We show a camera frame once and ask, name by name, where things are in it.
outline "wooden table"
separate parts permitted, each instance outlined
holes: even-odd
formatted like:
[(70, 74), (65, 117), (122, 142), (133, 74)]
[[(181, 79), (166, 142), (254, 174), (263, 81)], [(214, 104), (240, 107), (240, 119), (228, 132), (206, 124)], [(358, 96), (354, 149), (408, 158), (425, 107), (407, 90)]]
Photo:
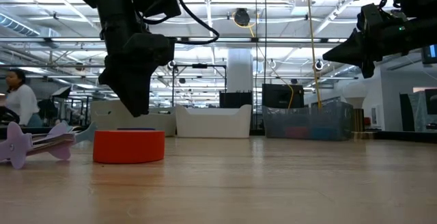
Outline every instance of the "wooden table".
[(172, 139), (165, 160), (99, 165), (91, 144), (0, 164), (0, 223), (436, 223), (437, 146)]

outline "woman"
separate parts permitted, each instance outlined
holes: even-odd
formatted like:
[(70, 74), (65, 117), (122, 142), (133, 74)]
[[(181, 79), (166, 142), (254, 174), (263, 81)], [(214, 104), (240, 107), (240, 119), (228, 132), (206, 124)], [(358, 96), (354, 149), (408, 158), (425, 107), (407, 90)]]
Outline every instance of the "woman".
[(13, 69), (6, 76), (8, 95), (6, 107), (20, 116), (20, 125), (41, 127), (42, 120), (38, 115), (38, 102), (32, 89), (26, 85), (26, 74), (20, 69)]

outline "white bin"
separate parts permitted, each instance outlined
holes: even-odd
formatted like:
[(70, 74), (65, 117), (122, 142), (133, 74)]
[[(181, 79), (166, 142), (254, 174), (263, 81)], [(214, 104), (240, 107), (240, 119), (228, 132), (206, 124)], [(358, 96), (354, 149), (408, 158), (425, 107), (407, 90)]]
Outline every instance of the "white bin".
[[(169, 111), (170, 114), (158, 114)], [(153, 128), (165, 131), (171, 137), (176, 131), (174, 108), (149, 109), (148, 115), (133, 117), (120, 100), (91, 102), (91, 121), (97, 124), (98, 130), (117, 130), (119, 128)]]
[(176, 106), (178, 137), (249, 138), (252, 106), (239, 109), (187, 109)]

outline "clear plastic bin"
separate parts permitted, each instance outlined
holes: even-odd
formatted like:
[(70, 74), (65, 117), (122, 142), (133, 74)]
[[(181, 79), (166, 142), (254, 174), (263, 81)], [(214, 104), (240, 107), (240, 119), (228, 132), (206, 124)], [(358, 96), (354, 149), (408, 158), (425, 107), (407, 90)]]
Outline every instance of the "clear plastic bin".
[(341, 141), (351, 137), (353, 106), (344, 102), (331, 102), (320, 110), (262, 109), (268, 138)]

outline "toy airplane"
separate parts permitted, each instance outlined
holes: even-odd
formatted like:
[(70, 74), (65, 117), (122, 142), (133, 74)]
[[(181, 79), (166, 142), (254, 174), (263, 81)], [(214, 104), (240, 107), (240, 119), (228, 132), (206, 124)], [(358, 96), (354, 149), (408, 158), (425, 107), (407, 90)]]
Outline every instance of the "toy airplane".
[(60, 123), (46, 135), (23, 134), (21, 127), (10, 122), (8, 138), (0, 142), (0, 162), (10, 160), (15, 169), (21, 169), (26, 156), (48, 152), (55, 158), (68, 160), (70, 147), (82, 141), (93, 141), (97, 127), (91, 123), (84, 131), (74, 131), (66, 123)]

